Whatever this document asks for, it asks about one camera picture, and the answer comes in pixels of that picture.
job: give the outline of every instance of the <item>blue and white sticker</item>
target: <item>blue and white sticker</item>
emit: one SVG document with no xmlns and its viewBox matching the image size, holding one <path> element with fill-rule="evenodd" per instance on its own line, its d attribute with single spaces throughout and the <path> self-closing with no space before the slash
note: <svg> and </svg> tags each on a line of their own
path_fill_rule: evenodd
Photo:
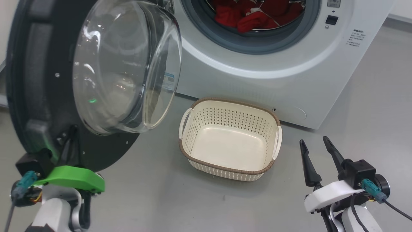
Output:
<svg viewBox="0 0 412 232">
<path fill-rule="evenodd" d="M 167 90 L 175 90 L 175 76 L 170 73 L 164 73 L 163 88 Z"/>
</svg>

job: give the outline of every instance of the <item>empty plastic basket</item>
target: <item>empty plastic basket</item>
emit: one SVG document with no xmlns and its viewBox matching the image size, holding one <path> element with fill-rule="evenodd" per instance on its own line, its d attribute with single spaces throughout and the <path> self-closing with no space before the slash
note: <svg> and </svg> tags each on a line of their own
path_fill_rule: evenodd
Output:
<svg viewBox="0 0 412 232">
<path fill-rule="evenodd" d="M 193 167 L 234 180 L 259 179 L 274 164 L 281 142 L 273 112 L 217 98 L 196 101 L 179 127 L 179 147 Z"/>
</svg>

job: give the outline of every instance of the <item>green plastic bracket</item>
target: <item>green plastic bracket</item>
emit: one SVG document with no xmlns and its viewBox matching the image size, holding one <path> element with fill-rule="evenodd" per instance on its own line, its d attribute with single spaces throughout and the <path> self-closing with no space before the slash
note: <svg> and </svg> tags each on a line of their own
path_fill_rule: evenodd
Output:
<svg viewBox="0 0 412 232">
<path fill-rule="evenodd" d="M 92 193 L 105 191 L 105 182 L 102 177 L 89 169 L 72 166 L 55 167 L 46 179 L 38 180 L 33 185 L 45 183 L 82 189 Z"/>
</svg>

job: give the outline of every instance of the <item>white basket handle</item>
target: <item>white basket handle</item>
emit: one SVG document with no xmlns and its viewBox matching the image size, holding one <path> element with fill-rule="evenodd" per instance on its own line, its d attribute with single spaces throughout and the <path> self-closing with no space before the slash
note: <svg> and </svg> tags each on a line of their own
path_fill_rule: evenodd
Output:
<svg viewBox="0 0 412 232">
<path fill-rule="evenodd" d="M 276 159 L 278 157 L 279 154 L 279 149 L 281 148 L 281 144 L 282 144 L 282 128 L 281 126 L 278 126 L 278 142 L 275 144 L 275 147 L 273 148 L 273 158 L 272 159 Z"/>
<path fill-rule="evenodd" d="M 183 125 L 185 124 L 186 118 L 187 118 L 186 125 L 187 125 L 187 123 L 189 122 L 190 116 L 192 115 L 192 110 L 193 110 L 192 108 L 189 108 L 189 109 L 187 109 L 186 112 L 183 114 L 183 117 L 182 117 L 182 120 L 180 121 L 180 126 L 179 126 L 179 139 L 182 139 L 184 130 L 185 130 L 185 128 L 186 128 L 186 127 L 183 128 Z"/>
</svg>

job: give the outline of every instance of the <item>floor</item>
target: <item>floor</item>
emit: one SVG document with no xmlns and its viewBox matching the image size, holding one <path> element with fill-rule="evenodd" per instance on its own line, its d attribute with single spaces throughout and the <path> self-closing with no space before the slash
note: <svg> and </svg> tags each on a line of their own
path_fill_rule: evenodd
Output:
<svg viewBox="0 0 412 232">
<path fill-rule="evenodd" d="M 194 169 L 178 147 L 178 126 L 192 100 L 177 97 L 164 122 L 141 135 L 117 163 L 101 172 L 107 190 L 92 201 L 89 231 L 325 231 L 322 218 L 304 210 L 299 140 L 304 139 L 322 184 L 337 172 L 322 136 L 345 158 L 365 159 L 391 185 L 389 202 L 412 214 L 412 33 L 387 21 L 319 130 L 283 125 L 273 168 L 255 182 L 214 177 Z M 0 225 L 19 178 L 24 153 L 7 112 L 0 112 Z M 406 231 L 410 221 L 386 205 L 368 203 L 384 231 Z M 31 223 L 38 206 L 15 210 L 11 232 Z"/>
</svg>

